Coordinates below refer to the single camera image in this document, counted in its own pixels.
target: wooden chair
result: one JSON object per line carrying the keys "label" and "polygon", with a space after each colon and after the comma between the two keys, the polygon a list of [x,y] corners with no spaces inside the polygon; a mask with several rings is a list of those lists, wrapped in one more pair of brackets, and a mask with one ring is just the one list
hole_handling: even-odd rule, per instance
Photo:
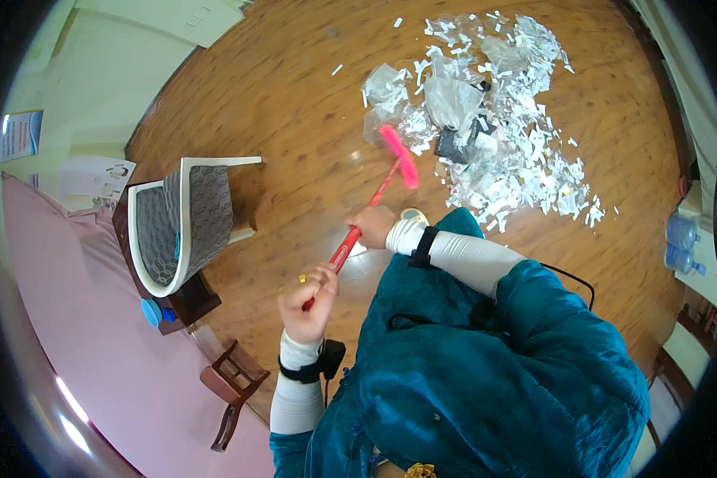
{"label": "wooden chair", "polygon": [[239,421],[241,407],[269,375],[268,370],[260,367],[244,349],[239,347],[238,340],[234,340],[228,350],[223,352],[212,365],[202,370],[200,374],[202,383],[229,404],[221,419],[218,436],[210,447],[211,450],[225,451]]}

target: left hand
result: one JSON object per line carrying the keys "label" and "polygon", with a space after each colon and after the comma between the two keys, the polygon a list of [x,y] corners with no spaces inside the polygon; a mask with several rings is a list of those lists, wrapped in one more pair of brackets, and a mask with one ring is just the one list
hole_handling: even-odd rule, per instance
{"label": "left hand", "polygon": [[[300,344],[320,341],[339,292],[335,265],[322,263],[306,269],[306,282],[293,282],[279,289],[279,312],[290,339]],[[309,311],[303,304],[313,299]]]}

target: black wrist strap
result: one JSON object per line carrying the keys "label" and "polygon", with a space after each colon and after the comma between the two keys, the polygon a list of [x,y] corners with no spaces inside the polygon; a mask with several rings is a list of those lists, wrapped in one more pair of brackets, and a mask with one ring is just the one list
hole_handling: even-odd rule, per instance
{"label": "black wrist strap", "polygon": [[325,379],[331,380],[335,377],[337,369],[340,368],[340,363],[343,361],[344,356],[345,344],[327,339],[315,363],[301,367],[300,370],[289,370],[281,365],[281,357],[279,357],[279,370],[288,379],[301,383],[318,382],[321,373],[324,374]]}
{"label": "black wrist strap", "polygon": [[425,232],[422,233],[422,239],[417,245],[417,248],[411,252],[409,256],[409,267],[416,268],[430,268],[430,246],[433,245],[433,240],[438,234],[438,229],[429,225],[425,228]]}

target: light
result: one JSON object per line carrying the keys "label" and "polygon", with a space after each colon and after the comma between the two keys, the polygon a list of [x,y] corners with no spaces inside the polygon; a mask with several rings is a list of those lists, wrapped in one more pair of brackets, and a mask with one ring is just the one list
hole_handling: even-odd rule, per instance
{"label": "light", "polygon": [[90,421],[88,419],[88,414],[86,414],[85,410],[83,410],[82,407],[79,406],[77,400],[72,397],[72,393],[69,391],[69,389],[67,388],[67,384],[64,383],[61,377],[56,377],[56,384],[59,386],[59,388],[61,388],[61,393],[64,394],[64,397],[67,398],[67,402],[69,402],[69,405],[75,411],[79,419],[82,421]]}
{"label": "light", "polygon": [[90,448],[85,442],[85,438],[83,438],[79,430],[77,430],[77,428],[72,425],[72,422],[67,420],[67,417],[62,416],[61,423],[63,423],[64,428],[67,429],[67,434],[69,434],[69,438],[72,438],[72,441],[74,441],[78,447],[82,448],[87,454],[90,454]]}

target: chair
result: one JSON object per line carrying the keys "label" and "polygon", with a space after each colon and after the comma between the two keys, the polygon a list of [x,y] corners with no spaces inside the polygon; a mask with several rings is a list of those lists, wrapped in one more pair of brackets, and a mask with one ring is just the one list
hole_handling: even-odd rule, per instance
{"label": "chair", "polygon": [[218,436],[210,447],[211,450],[225,451],[239,421],[241,407],[269,375],[268,370],[260,367],[239,347],[238,340],[234,340],[228,350],[223,352],[212,365],[202,370],[200,373],[202,383],[229,404],[221,419]]}
{"label": "chair", "polygon": [[130,249],[138,278],[149,293],[158,298],[175,293],[228,244],[255,234],[250,227],[231,231],[226,171],[260,162],[259,156],[181,158],[176,173],[130,187]]}

